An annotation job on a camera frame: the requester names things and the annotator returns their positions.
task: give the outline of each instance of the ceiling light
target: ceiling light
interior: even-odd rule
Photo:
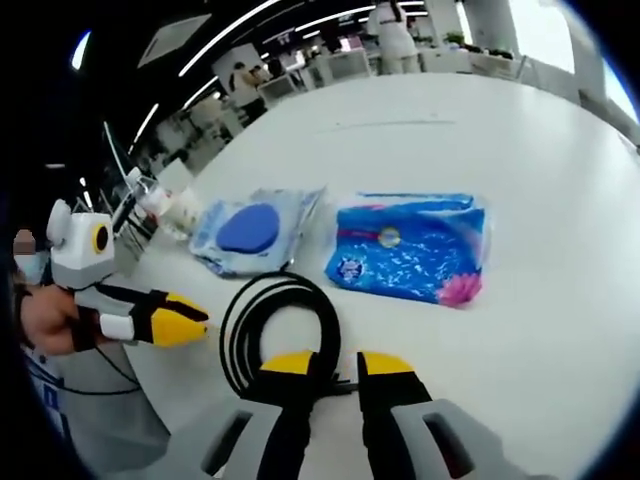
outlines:
[[[313,22],[309,22],[309,23],[306,23],[304,25],[300,25],[299,27],[296,27],[296,32],[299,32],[300,30],[305,30],[305,29],[307,29],[309,27],[314,27],[314,26],[319,25],[319,24],[324,23],[324,22],[328,22],[329,20],[335,20],[336,18],[346,17],[347,15],[353,15],[354,13],[370,12],[374,8],[375,7],[373,5],[371,5],[371,6],[368,6],[368,7],[354,8],[353,10],[347,10],[346,12],[336,13],[334,15],[329,15],[328,17],[320,18],[318,20],[314,20]]]
[[[84,51],[87,48],[87,43],[89,42],[89,36],[91,35],[91,31],[89,30],[84,34],[76,50],[73,52],[73,57],[71,58],[71,66],[76,70],[80,70],[82,67],[82,59],[84,58]]]
[[[269,37],[267,38],[265,41],[262,42],[262,44],[264,45],[265,43],[269,43],[272,40],[275,40],[278,37],[281,37],[282,35],[286,35],[287,33],[291,33],[295,30],[295,28],[287,28],[284,32],[280,32],[276,35],[274,35],[273,37]]]
[[[262,25],[264,25],[267,22],[270,22],[274,18],[278,18],[280,15],[284,15],[285,13],[289,13],[291,10],[293,10],[295,8],[298,8],[298,7],[301,7],[302,5],[304,5],[304,2],[296,3],[295,5],[292,5],[291,7],[286,8],[286,9],[282,10],[281,12],[278,12],[275,15],[267,18],[266,20],[261,21],[258,25],[256,25],[256,28],[261,27]]]
[[[147,128],[147,125],[151,121],[151,117],[153,117],[153,114],[156,113],[156,110],[158,109],[159,106],[160,104],[156,103],[153,107],[151,107],[151,110],[149,110],[149,113],[147,114],[147,118],[144,119],[144,122],[142,122],[142,125],[140,125],[140,128],[138,129],[138,133],[136,133],[136,138],[134,138],[133,142],[131,142],[131,148],[129,149],[129,153],[131,153],[131,150],[133,150],[133,146],[136,144],[136,142],[140,138],[140,135],[142,135],[142,132],[144,132],[144,129]]]
[[[198,90],[196,93],[194,93],[191,96],[191,98],[184,103],[184,106],[182,107],[182,109],[186,110],[187,108],[189,108],[189,106],[193,103],[193,101],[196,98],[198,98],[202,92],[204,92],[207,88],[209,88],[211,85],[213,85],[217,80],[218,80],[218,76],[217,75],[215,77],[213,77],[211,80],[209,80],[200,90]]]
[[[280,2],[281,0],[267,0],[266,2],[264,2],[262,5],[257,6],[256,8],[254,8],[253,10],[251,10],[248,13],[245,13],[243,16],[241,16],[238,20],[236,20],[235,22],[233,22],[231,25],[229,25],[227,28],[225,28],[224,30],[222,30],[218,35],[216,35],[215,37],[213,37],[209,43],[207,43],[204,47],[202,47],[200,49],[200,51],[198,53],[196,53],[196,55],[189,60],[189,63],[187,63],[182,70],[180,70],[180,73],[178,73],[179,77],[183,77],[185,75],[185,73],[187,73],[189,70],[191,70],[191,67],[193,67],[196,62],[198,60],[200,60],[205,53],[207,53],[216,43],[218,43],[220,40],[222,40],[224,37],[226,37],[227,35],[229,35],[232,31],[234,31],[236,28],[238,28],[240,25],[242,25],[244,22],[246,22],[247,20],[249,20],[250,18],[256,16],[257,14],[259,14],[260,12],[262,12],[263,10],[266,10],[267,8],[275,5],[276,3]]]
[[[306,40],[307,38],[315,37],[316,35],[320,35],[320,30],[316,30],[315,32],[307,33],[306,35],[302,36],[302,39]]]

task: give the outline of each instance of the white pillar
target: white pillar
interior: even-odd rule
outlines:
[[[576,83],[592,98],[607,98],[604,79],[604,59],[589,28],[569,9],[561,8],[569,25]]]
[[[435,31],[435,43],[444,46],[444,38],[449,32],[462,32],[460,18],[454,0],[425,0]]]
[[[508,0],[469,0],[464,4],[473,43],[520,55],[516,27]]]

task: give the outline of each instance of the blue wet wipes package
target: blue wet wipes package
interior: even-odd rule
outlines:
[[[360,194],[337,214],[338,286],[456,307],[480,291],[486,211],[465,194]]]
[[[279,270],[294,258],[299,240],[323,194],[324,189],[260,189],[245,201],[216,201],[202,215],[189,250],[209,270],[222,277],[254,276]],[[243,253],[232,251],[225,244],[220,246],[219,234],[230,220],[247,207],[265,205],[273,208],[278,218],[276,238],[265,243],[266,249]]]

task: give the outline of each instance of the desk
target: desk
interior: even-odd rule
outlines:
[[[338,290],[314,231],[296,262],[338,310],[345,353],[411,363],[503,439],[531,473],[579,475],[609,441],[640,384],[640,170],[618,132],[581,108],[513,82],[420,74],[359,79],[284,102],[198,176],[204,200],[258,187],[472,192],[495,230],[485,288],[459,311]],[[189,295],[222,318],[240,283],[155,238],[134,278]],[[315,347],[306,312],[283,312],[267,355]],[[215,341],[128,348],[170,431],[229,394]],[[321,401],[301,478],[370,478],[357,397]]]

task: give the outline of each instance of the window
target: window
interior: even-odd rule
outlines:
[[[575,73],[569,26],[553,0],[509,0],[522,55]]]
[[[460,27],[462,27],[462,33],[464,34],[464,41],[473,44],[473,36],[471,35],[471,27],[469,26],[467,12],[464,9],[464,3],[456,2],[456,10],[458,11],[458,17],[460,17]]]
[[[613,100],[634,122],[638,123],[638,116],[629,95],[622,86],[618,75],[606,60],[604,60],[604,88],[607,97]]]

